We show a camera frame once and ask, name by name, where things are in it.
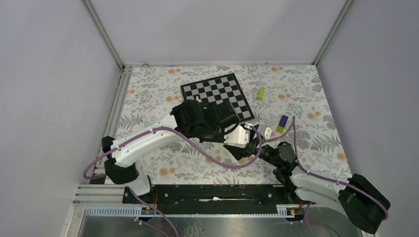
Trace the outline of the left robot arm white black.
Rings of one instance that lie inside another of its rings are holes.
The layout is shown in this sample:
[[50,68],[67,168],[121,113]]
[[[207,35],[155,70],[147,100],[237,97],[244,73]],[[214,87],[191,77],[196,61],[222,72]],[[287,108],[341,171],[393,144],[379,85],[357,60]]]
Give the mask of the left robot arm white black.
[[243,147],[249,133],[240,126],[239,116],[228,100],[204,103],[187,99],[134,135],[103,138],[103,150],[110,152],[104,162],[105,174],[114,184],[131,188],[140,202],[147,203],[153,198],[151,181],[136,162],[165,145],[191,138]]

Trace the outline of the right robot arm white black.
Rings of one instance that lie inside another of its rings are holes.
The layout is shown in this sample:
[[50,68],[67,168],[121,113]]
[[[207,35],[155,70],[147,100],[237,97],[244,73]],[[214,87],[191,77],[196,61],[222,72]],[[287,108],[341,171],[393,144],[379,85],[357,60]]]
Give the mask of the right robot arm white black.
[[370,234],[375,234],[388,219],[389,200],[363,175],[330,176],[310,171],[302,166],[290,143],[260,146],[254,131],[250,136],[243,148],[224,147],[237,160],[255,155],[273,165],[273,174],[285,187],[283,196],[287,202],[303,200],[325,206],[345,215],[353,225]]

